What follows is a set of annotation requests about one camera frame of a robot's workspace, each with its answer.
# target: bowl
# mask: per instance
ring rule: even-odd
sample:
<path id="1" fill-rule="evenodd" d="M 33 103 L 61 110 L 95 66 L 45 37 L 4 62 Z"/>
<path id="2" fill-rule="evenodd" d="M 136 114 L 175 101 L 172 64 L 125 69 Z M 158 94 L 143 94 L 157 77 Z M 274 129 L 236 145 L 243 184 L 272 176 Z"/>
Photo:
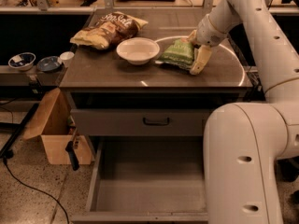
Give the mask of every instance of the bowl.
<path id="1" fill-rule="evenodd" d="M 34 53 L 23 52 L 10 58 L 8 65 L 9 67 L 19 71 L 27 71 L 32 68 L 35 60 L 36 56 Z"/>
<path id="2" fill-rule="evenodd" d="M 53 73 L 62 68 L 62 63 L 58 56 L 49 56 L 38 62 L 37 69 L 45 73 Z"/>
<path id="3" fill-rule="evenodd" d="M 160 47 L 153 40 L 135 37 L 122 41 L 116 51 L 129 63 L 140 65 L 154 58 L 159 53 Z"/>

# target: brown chip bag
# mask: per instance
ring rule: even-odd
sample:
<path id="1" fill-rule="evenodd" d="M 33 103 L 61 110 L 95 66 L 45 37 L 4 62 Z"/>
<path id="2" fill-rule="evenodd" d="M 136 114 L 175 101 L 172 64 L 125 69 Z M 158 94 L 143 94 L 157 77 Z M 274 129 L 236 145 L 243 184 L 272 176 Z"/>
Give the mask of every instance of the brown chip bag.
<path id="1" fill-rule="evenodd" d="M 146 24 L 147 21 L 121 12 L 113 12 L 101 17 L 94 26 L 77 32 L 70 42 L 96 49 L 107 49 L 110 46 L 117 46 L 125 39 L 132 38 Z"/>

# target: cup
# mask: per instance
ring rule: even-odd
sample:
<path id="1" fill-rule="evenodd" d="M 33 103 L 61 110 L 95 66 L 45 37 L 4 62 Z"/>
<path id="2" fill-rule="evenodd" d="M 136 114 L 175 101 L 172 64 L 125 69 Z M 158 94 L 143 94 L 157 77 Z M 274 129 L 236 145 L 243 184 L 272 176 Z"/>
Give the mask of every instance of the cup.
<path id="1" fill-rule="evenodd" d="M 65 67 L 68 67 L 71 64 L 75 54 L 72 51 L 64 52 L 60 55 L 60 59 L 62 60 Z"/>

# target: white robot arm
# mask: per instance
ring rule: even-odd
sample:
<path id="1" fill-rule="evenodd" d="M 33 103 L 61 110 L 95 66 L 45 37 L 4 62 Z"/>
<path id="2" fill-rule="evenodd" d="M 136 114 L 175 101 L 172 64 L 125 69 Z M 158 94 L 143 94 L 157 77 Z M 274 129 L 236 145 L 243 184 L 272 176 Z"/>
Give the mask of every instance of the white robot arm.
<path id="1" fill-rule="evenodd" d="M 243 22 L 266 103 L 224 105 L 204 133 L 209 224 L 283 224 L 275 160 L 299 156 L 299 56 L 266 0 L 222 0 L 199 23 L 197 42 L 217 46 Z"/>

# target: floor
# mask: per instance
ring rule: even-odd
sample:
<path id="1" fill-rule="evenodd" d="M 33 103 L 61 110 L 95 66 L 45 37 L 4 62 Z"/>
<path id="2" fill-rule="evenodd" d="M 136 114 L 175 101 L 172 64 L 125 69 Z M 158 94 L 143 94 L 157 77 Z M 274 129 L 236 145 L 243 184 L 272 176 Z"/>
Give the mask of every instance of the floor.
<path id="1" fill-rule="evenodd" d="M 20 123 L 26 112 L 12 114 L 1 110 L 0 122 Z M 0 147 L 8 138 L 9 133 L 0 133 Z M 19 180 L 58 199 L 70 219 L 85 212 L 93 164 L 81 165 L 77 171 L 69 165 L 50 165 L 41 142 L 25 142 L 21 135 L 12 150 L 14 156 L 7 165 Z M 52 198 L 17 182 L 2 160 L 0 174 L 0 224 L 67 223 L 64 211 Z M 299 178 L 283 182 L 277 168 L 277 182 L 284 224 L 298 224 L 299 204 L 292 203 L 291 195 L 299 189 Z"/>

